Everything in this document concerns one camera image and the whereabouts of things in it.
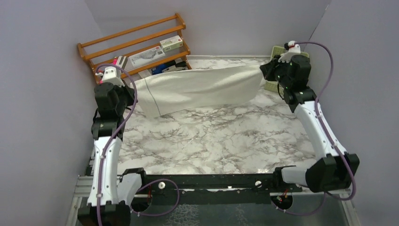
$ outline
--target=cardboard box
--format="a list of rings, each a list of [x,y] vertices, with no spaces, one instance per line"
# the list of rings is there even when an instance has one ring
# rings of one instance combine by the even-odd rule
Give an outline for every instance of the cardboard box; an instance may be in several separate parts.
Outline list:
[[[183,46],[183,40],[180,36],[176,35],[172,38],[168,38],[160,41],[161,47],[164,52],[179,48]]]

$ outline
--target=cloth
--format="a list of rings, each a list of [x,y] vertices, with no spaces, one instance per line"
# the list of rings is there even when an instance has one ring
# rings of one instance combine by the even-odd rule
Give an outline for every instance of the cloth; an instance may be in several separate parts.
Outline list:
[[[136,82],[146,117],[184,109],[239,104],[253,99],[263,74],[259,65],[162,73]]]

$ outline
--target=marble surface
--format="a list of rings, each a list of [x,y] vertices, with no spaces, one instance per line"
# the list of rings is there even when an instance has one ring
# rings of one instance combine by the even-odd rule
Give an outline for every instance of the marble surface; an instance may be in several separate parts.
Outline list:
[[[262,59],[190,60],[193,69],[264,63]],[[148,174],[266,173],[315,162],[300,123],[278,96],[259,87],[240,105],[194,108],[155,119],[140,104],[127,121],[118,173],[144,167]]]

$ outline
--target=white knob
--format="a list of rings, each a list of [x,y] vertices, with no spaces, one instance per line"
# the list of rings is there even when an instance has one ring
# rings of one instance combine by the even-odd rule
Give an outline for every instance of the white knob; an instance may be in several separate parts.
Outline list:
[[[159,187],[160,189],[164,189],[164,188],[165,188],[165,183],[164,183],[164,182],[160,182],[160,183],[158,184],[158,187]]]
[[[256,181],[256,182],[255,182],[255,186],[258,187],[258,188],[259,188],[259,187],[262,187],[262,182]]]

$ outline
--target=wooden rack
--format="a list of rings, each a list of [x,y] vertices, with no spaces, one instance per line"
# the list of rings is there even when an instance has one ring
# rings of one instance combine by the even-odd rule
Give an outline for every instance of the wooden rack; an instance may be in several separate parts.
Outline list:
[[[97,43],[100,43],[100,42],[103,42],[103,41],[106,41],[106,40],[110,40],[110,39],[119,37],[121,35],[125,35],[125,34],[131,33],[131,32],[135,32],[135,31],[139,31],[141,29],[144,29],[144,28],[147,28],[147,27],[151,27],[151,26],[154,26],[154,25],[157,25],[157,24],[161,24],[163,22],[174,20],[174,19],[177,21],[177,26],[175,26],[175,27],[172,27],[172,28],[169,28],[169,29],[157,32],[157,33],[153,33],[153,34],[141,37],[139,39],[128,41],[128,42],[116,45],[114,47],[111,47],[111,48],[106,48],[106,49],[100,50],[100,51],[95,52],[95,53],[87,54],[86,51],[84,50],[84,48],[87,47],[87,46],[91,46],[91,45],[94,45],[94,44],[97,44]],[[157,37],[160,37],[160,36],[163,36],[163,35],[166,35],[166,34],[177,32],[177,34],[183,40],[183,46],[180,47],[180,49],[183,49],[183,50],[181,50],[180,53],[177,53],[177,54],[172,55],[172,56],[168,56],[166,58],[162,58],[162,59],[160,59],[160,60],[158,60],[156,62],[150,63],[148,65],[141,66],[141,67],[136,68],[136,69],[134,69],[134,70],[132,70],[132,71],[130,71],[128,73],[130,75],[133,75],[133,74],[136,74],[136,73],[138,73],[140,71],[151,69],[153,67],[156,67],[158,65],[164,64],[164,63],[169,62],[171,60],[176,60],[178,58],[181,58],[182,60],[186,61],[187,67],[189,69],[191,69],[191,66],[187,62],[187,55],[190,54],[190,48],[187,46],[187,43],[185,42],[185,40],[183,38],[183,34],[182,34],[182,30],[184,30],[184,29],[186,29],[186,24],[184,23],[184,20],[180,17],[180,15],[178,13],[176,13],[173,16],[170,16],[170,17],[167,17],[167,18],[163,18],[161,20],[157,20],[157,21],[154,21],[154,22],[151,22],[151,23],[148,23],[148,24],[144,24],[144,25],[138,26],[138,27],[134,27],[134,28],[122,31],[122,32],[118,32],[118,33],[112,34],[112,35],[108,35],[108,36],[100,38],[100,39],[89,41],[89,42],[86,42],[86,43],[83,43],[83,44],[78,43],[78,50],[79,50],[80,57],[82,57],[83,61],[85,61],[88,64],[88,66],[91,68],[91,70],[93,71],[93,75],[94,75],[94,78],[95,78],[96,82],[99,82],[98,77],[95,75],[95,69],[97,68],[97,66],[99,66],[101,64],[112,63],[114,58],[106,60],[106,61],[103,61],[103,62],[100,62],[98,64],[94,64],[93,63],[93,61],[92,61],[93,58],[96,58],[96,57],[99,57],[99,56],[102,56],[102,55],[105,55],[105,54],[108,54],[108,53],[112,53],[114,51],[117,51],[117,50],[120,50],[120,49],[124,49],[124,48],[130,47],[130,46],[142,43],[144,41],[155,39]],[[154,48],[154,47],[159,46],[159,45],[160,45],[159,43],[156,43],[156,44],[150,45],[148,47],[145,47],[145,48],[142,48],[142,49],[139,49],[139,50],[124,54],[124,56],[126,56],[126,57],[127,56],[131,56],[131,55],[143,52],[143,51],[145,51],[147,49]],[[121,77],[124,79],[127,76],[125,74],[122,74]]]

